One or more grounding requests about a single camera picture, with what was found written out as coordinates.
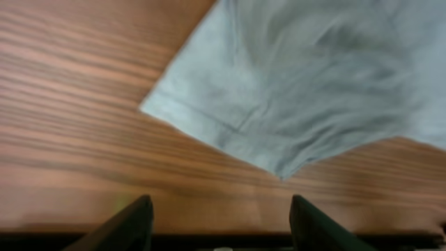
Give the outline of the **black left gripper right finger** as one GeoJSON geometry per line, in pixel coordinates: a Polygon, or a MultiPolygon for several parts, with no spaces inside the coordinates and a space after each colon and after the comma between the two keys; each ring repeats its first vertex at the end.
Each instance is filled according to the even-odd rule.
{"type": "Polygon", "coordinates": [[[300,195],[293,195],[289,222],[294,250],[376,251],[300,195]]]}

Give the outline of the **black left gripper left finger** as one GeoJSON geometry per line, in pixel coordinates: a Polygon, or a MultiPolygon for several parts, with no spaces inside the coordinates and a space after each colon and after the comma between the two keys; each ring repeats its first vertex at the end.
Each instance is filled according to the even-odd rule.
{"type": "Polygon", "coordinates": [[[150,251],[153,204],[143,195],[63,251],[150,251]]]}

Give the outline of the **light blue t-shirt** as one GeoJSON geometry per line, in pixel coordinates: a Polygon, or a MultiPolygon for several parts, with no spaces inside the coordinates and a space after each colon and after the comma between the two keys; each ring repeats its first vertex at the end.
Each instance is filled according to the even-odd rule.
{"type": "Polygon", "coordinates": [[[406,137],[445,147],[445,0],[217,1],[140,110],[280,178],[406,137]]]}

